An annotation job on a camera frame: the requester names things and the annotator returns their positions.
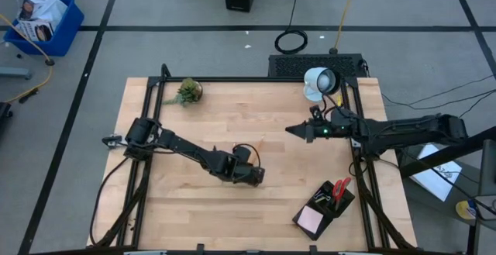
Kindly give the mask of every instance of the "small potted plant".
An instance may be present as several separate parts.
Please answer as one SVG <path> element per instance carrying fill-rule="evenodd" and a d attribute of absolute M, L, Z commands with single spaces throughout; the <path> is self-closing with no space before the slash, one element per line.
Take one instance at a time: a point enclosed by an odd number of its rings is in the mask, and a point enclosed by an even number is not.
<path fill-rule="evenodd" d="M 177 95 L 173 99 L 162 102 L 164 105 L 181 104 L 183 107 L 188 103 L 200 101 L 203 95 L 202 85 L 192 78 L 185 78 L 181 87 L 177 90 Z"/>

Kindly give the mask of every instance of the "pink sticky note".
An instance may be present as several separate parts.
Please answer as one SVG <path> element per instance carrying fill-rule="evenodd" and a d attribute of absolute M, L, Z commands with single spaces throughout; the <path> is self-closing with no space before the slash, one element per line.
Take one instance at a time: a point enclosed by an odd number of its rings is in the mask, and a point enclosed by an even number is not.
<path fill-rule="evenodd" d="M 303 210 L 301 210 L 298 224 L 308 231 L 316 233 L 323 216 L 324 215 L 315 211 L 313 208 L 305 206 L 303 207 Z"/>

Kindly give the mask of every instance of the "yellow cord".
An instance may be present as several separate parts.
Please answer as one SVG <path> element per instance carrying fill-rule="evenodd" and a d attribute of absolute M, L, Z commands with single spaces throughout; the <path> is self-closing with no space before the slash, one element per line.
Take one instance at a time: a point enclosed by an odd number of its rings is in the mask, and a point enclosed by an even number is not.
<path fill-rule="evenodd" d="M 22 38 L 24 38 L 26 41 L 28 41 L 31 45 L 33 45 L 33 47 L 35 47 L 39 52 L 41 52 L 42 55 L 45 56 L 45 59 L 50 61 L 50 58 L 48 57 L 48 55 L 43 51 L 41 50 L 40 47 L 38 47 L 38 45 L 36 45 L 35 43 L 33 43 L 33 41 L 31 41 L 30 39 L 28 39 L 28 37 L 26 37 L 24 34 L 22 34 L 13 24 L 10 23 L 10 21 L 4 17 L 2 14 L 0 14 L 0 19 L 3 19 L 10 27 L 12 27 Z M 48 77 L 46 77 L 45 81 L 41 82 L 40 84 L 30 88 L 29 90 L 27 91 L 24 91 L 23 93 L 15 96 L 14 98 L 11 98 L 7 101 L 5 101 L 6 103 L 11 103 L 11 102 L 14 102 L 15 100 L 23 97 L 23 96 L 26 96 L 28 95 L 33 89 L 37 89 L 37 88 L 41 88 L 42 86 L 44 86 L 45 84 L 48 83 L 48 81 L 52 78 L 52 74 L 53 74 L 53 66 L 48 66 L 49 68 L 49 71 L 48 71 Z"/>
<path fill-rule="evenodd" d="M 336 42 L 334 43 L 334 48 L 338 48 L 339 38 L 341 37 L 341 29 L 344 24 L 344 18 L 346 17 L 346 12 L 348 12 L 348 7 L 350 7 L 351 0 L 346 1 L 346 6 L 343 11 L 343 16 L 341 17 L 341 23 L 339 24 L 338 36 L 336 37 Z"/>

